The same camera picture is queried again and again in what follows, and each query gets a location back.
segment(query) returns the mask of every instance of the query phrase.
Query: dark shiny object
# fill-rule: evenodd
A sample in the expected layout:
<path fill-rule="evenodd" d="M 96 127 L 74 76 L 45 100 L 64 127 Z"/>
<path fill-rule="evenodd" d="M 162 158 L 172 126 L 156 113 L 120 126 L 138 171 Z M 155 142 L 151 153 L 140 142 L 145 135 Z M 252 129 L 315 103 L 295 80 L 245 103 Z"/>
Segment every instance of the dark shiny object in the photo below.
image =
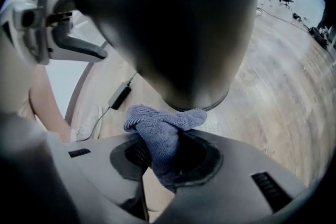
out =
<path fill-rule="evenodd" d="M 178 110 L 211 109 L 225 97 L 244 57 L 257 3 L 75 1 L 116 51 Z"/>

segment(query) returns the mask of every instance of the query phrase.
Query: wooden floor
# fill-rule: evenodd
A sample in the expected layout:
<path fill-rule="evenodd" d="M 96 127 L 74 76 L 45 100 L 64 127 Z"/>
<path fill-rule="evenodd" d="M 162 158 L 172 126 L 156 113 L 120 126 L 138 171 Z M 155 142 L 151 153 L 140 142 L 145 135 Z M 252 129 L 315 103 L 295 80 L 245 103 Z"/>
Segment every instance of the wooden floor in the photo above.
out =
<path fill-rule="evenodd" d="M 268 12 L 293 20 L 284 7 L 266 5 Z M 108 59 L 93 66 L 83 85 L 73 127 L 86 118 L 94 104 L 106 108 L 119 84 L 135 73 L 113 48 L 107 46 L 106 50 Z M 208 112 L 206 123 L 198 129 L 251 144 L 306 186 L 311 185 L 323 174 L 335 146 L 336 69 L 332 62 L 308 33 L 266 13 L 257 16 L 228 96 Z M 104 116 L 100 137 L 124 133 L 122 126 L 131 105 L 175 112 L 139 75 L 131 88 L 121 108 Z"/>

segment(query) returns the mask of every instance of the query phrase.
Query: sneaker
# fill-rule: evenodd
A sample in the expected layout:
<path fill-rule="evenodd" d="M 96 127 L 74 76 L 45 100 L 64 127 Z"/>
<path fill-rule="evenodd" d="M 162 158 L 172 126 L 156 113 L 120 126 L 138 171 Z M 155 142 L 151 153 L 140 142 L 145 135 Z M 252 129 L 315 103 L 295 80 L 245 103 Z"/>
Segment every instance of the sneaker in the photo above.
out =
<path fill-rule="evenodd" d="M 97 121 L 101 117 L 101 115 L 102 115 L 102 109 L 100 106 L 95 106 L 94 108 L 92 108 L 84 124 L 77 129 L 71 130 L 71 141 L 77 142 L 77 141 L 84 141 L 87 139 L 98 139 L 102 119 L 100 119 L 98 123 Z"/>

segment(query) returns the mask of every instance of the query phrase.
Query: blue cloth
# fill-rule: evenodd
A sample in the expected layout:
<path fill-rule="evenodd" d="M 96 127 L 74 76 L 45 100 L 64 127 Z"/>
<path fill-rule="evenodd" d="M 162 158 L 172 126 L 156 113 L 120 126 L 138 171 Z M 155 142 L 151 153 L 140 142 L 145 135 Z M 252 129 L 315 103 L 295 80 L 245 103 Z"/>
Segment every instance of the blue cloth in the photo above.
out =
<path fill-rule="evenodd" d="M 177 160 L 180 145 L 177 132 L 202 125 L 206 117 L 206 112 L 201 109 L 171 115 L 148 106 L 134 105 L 127 111 L 124 130 L 138 132 L 144 139 L 151 153 L 154 174 L 165 188 L 175 192 L 171 184 L 181 170 Z"/>

